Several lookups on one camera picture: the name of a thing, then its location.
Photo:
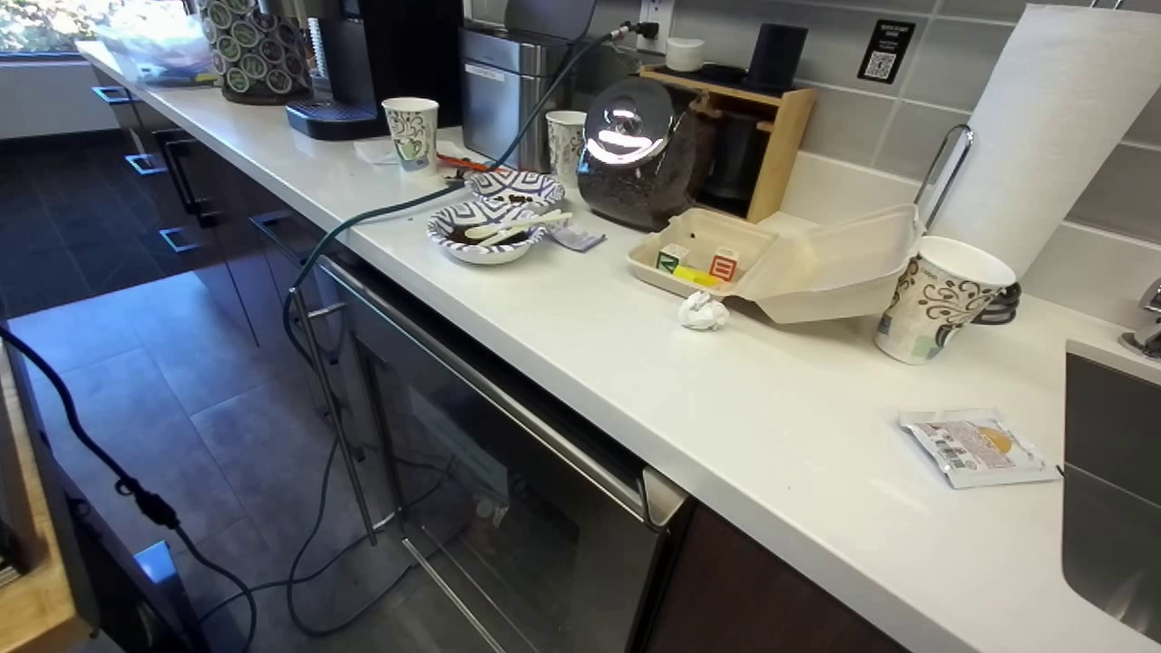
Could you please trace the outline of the patterned paper cup near machine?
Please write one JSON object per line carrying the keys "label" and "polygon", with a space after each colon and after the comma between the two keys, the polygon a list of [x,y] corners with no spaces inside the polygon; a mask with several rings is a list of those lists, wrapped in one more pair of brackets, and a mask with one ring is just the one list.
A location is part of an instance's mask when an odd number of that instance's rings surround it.
{"label": "patterned paper cup near machine", "polygon": [[549,165],[554,177],[572,177],[583,150],[583,112],[580,110],[552,110],[549,125]]}

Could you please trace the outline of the blue patterned paper cup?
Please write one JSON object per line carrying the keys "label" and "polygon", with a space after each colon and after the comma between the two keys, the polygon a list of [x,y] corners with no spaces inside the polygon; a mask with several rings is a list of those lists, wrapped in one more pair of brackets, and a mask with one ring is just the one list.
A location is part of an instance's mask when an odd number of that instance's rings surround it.
{"label": "blue patterned paper cup", "polygon": [[429,170],[434,165],[440,102],[434,98],[385,98],[379,112],[395,158],[407,170]]}

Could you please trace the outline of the black coffee maker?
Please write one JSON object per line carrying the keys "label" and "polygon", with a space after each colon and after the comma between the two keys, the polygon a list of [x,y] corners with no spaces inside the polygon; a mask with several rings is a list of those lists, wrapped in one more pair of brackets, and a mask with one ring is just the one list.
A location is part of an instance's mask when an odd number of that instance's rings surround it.
{"label": "black coffee maker", "polygon": [[462,125],[462,0],[306,0],[306,15],[327,89],[288,107],[292,131],[377,138],[385,98],[434,98],[440,125]]}

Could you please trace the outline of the large patterned paper cup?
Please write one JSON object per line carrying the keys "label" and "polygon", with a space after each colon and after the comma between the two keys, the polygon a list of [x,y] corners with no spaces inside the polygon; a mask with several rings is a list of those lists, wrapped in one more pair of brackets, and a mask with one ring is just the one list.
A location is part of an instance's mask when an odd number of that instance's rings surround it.
{"label": "large patterned paper cup", "polygon": [[1013,284],[1002,257],[965,239],[922,235],[873,322],[873,345],[895,363],[930,363]]}

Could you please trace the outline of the crumpled white paper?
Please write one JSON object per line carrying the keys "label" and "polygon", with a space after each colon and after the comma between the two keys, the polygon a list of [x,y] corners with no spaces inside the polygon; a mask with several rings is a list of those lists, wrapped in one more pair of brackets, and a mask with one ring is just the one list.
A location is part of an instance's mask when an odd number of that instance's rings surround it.
{"label": "crumpled white paper", "polygon": [[714,294],[689,294],[678,306],[678,322],[696,334],[722,329],[728,322],[728,307]]}

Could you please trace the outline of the blue patterned bowl stack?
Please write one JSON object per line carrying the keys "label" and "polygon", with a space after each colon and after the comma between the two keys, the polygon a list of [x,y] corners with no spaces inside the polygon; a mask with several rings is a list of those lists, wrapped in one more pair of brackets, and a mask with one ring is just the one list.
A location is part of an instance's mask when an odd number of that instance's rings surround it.
{"label": "blue patterned bowl stack", "polygon": [[487,170],[463,177],[463,199],[440,207],[429,235],[462,265],[508,265],[566,220],[566,190],[538,170]]}

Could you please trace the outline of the round chrome kettle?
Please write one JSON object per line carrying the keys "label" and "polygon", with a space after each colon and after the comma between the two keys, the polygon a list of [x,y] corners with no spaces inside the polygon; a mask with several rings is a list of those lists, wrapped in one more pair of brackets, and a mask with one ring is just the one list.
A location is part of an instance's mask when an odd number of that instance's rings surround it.
{"label": "round chrome kettle", "polygon": [[586,107],[578,190],[593,214],[655,232],[691,202],[702,144],[706,120],[664,83],[616,79]]}

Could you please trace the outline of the glass front oven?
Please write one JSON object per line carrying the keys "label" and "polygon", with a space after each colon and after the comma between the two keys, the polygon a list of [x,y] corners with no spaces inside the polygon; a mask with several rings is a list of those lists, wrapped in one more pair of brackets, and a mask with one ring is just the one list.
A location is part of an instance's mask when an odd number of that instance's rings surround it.
{"label": "glass front oven", "polygon": [[379,274],[317,268],[346,421],[491,653],[630,653],[687,494]]}

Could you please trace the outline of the open foam takeout box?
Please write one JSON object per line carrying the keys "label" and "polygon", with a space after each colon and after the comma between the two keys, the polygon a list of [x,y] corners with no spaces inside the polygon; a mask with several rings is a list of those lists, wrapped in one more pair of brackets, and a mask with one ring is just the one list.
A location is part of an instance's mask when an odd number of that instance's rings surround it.
{"label": "open foam takeout box", "polygon": [[627,268],[678,297],[749,300],[779,327],[862,318],[889,306],[919,235],[909,207],[844,220],[742,220],[691,207],[647,235]]}

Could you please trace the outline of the wooden pod rack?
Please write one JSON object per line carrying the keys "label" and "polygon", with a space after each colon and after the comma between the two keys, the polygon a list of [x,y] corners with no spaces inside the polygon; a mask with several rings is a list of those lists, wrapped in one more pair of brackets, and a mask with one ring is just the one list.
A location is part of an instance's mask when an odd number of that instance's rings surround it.
{"label": "wooden pod rack", "polygon": [[762,220],[779,211],[811,116],[809,89],[769,96],[649,66],[642,66],[638,76],[687,96],[689,110],[711,128],[702,170],[691,185],[701,199],[711,199],[746,220]]}

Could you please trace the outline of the flat snack packet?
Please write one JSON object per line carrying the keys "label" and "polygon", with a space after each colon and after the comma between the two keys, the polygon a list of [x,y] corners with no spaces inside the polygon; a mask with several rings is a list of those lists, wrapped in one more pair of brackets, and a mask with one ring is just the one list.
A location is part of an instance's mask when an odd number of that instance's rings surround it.
{"label": "flat snack packet", "polygon": [[994,409],[899,415],[895,425],[954,490],[1054,480],[1054,468]]}

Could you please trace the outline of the patterned canister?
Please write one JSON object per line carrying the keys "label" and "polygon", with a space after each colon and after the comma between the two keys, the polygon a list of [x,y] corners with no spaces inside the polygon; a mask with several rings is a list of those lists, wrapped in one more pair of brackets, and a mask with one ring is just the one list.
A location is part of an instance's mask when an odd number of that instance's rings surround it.
{"label": "patterned canister", "polygon": [[216,89],[239,107],[283,107],[309,90],[301,21],[288,0],[200,0]]}

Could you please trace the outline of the white paper towel roll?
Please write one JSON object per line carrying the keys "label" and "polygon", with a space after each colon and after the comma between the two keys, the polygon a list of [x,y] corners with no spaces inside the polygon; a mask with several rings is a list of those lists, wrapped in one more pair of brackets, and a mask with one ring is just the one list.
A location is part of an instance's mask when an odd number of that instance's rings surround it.
{"label": "white paper towel roll", "polygon": [[1030,4],[968,116],[931,232],[1024,277],[1161,90],[1161,15]]}

